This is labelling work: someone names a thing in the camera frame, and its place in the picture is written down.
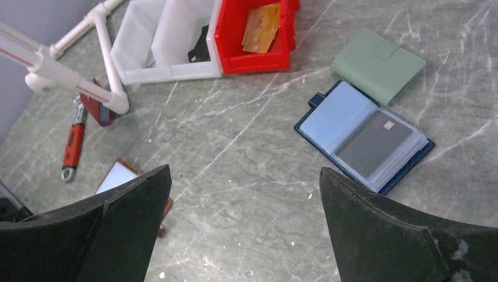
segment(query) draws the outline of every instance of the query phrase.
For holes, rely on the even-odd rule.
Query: green leather wallet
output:
[[[369,29],[349,41],[332,63],[332,71],[383,105],[425,66],[425,60]]]

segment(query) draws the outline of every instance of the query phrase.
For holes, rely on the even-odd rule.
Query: red plastic bin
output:
[[[242,51],[242,38],[249,10],[275,3],[281,4],[280,23],[277,38],[268,53],[256,54]],[[299,0],[223,0],[214,33],[223,72],[230,75],[289,69],[291,52],[296,48],[295,13],[300,8]]]

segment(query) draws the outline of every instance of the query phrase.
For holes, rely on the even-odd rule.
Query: adjustable wrench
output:
[[[64,160],[62,162],[62,180],[65,182],[73,181],[76,176],[76,168],[83,145],[85,121],[88,114],[79,95],[74,98],[73,103],[76,105],[76,115],[71,126],[71,131],[69,132]]]

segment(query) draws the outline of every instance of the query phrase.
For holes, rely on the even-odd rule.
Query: gray wall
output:
[[[83,19],[99,0],[0,0],[0,20],[35,41],[50,45]],[[21,115],[33,92],[28,71],[0,57],[0,144]]]

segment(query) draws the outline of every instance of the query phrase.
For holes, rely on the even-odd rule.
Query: white pipe frame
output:
[[[124,114],[129,110],[128,97],[111,60],[111,43],[106,17],[124,0],[106,0],[93,8],[61,40],[49,47],[39,44],[0,22],[0,55],[26,66],[30,71],[26,84],[35,92],[61,85],[102,102],[110,110]],[[55,61],[87,31],[96,27],[111,92],[82,79],[74,70]]]

